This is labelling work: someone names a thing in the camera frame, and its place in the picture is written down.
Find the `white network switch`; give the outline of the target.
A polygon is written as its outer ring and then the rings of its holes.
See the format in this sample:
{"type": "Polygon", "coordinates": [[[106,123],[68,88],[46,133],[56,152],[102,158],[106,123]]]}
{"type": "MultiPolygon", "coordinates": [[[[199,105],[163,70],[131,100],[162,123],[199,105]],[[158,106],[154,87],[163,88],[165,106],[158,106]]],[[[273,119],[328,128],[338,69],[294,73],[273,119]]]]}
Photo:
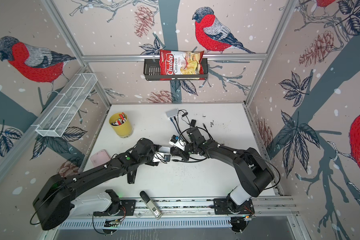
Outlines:
{"type": "Polygon", "coordinates": [[[177,108],[165,111],[166,116],[170,119],[178,115],[179,110],[177,108]]]}
{"type": "Polygon", "coordinates": [[[163,154],[170,154],[171,153],[171,148],[170,147],[160,147],[157,150],[158,153],[163,153],[163,154]]]}

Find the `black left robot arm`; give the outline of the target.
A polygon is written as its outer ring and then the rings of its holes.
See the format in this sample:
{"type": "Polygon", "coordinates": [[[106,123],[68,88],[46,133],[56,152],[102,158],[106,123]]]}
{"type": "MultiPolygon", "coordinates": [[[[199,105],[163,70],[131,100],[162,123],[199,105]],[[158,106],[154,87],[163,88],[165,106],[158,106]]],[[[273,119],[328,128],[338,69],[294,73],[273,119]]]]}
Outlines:
{"type": "Polygon", "coordinates": [[[33,201],[42,229],[48,231],[63,223],[74,207],[73,200],[108,180],[126,175],[128,183],[134,184],[139,166],[157,166],[153,159],[161,147],[141,138],[135,146],[101,166],[73,176],[56,174],[50,177],[33,201]]]}

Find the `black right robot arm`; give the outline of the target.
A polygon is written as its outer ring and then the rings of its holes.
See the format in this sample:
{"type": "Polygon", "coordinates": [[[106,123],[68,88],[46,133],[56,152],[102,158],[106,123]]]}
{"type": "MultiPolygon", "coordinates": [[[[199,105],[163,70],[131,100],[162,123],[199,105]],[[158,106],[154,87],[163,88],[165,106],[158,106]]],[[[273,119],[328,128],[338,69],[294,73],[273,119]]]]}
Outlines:
{"type": "Polygon", "coordinates": [[[270,164],[254,148],[239,150],[213,139],[206,140],[197,127],[187,129],[186,133],[190,139],[188,143],[172,136],[170,154],[180,157],[184,163],[190,161],[191,155],[199,155],[205,160],[215,159],[232,166],[240,184],[228,194],[222,210],[233,214],[238,214],[242,209],[249,211],[245,203],[252,197],[258,197],[275,178],[270,164]]]}

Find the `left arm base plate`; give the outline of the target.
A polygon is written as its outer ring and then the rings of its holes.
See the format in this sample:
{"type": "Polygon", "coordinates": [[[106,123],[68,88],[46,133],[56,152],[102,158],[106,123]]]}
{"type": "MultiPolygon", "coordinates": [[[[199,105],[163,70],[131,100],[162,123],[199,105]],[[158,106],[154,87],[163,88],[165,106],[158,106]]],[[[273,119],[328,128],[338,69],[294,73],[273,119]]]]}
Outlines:
{"type": "Polygon", "coordinates": [[[121,199],[118,201],[111,200],[111,203],[103,211],[93,212],[94,217],[124,217],[124,216],[133,216],[136,200],[127,200],[121,199]]]}

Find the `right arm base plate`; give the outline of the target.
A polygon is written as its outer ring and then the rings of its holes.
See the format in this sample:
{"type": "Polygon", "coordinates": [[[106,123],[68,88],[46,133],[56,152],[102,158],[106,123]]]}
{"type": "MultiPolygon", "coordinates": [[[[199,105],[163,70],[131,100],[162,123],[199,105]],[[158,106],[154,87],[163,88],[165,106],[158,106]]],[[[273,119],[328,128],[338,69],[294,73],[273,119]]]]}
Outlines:
{"type": "Polygon", "coordinates": [[[252,199],[244,201],[241,205],[237,205],[232,200],[213,199],[211,208],[214,209],[216,215],[253,215],[255,213],[252,199]]]}

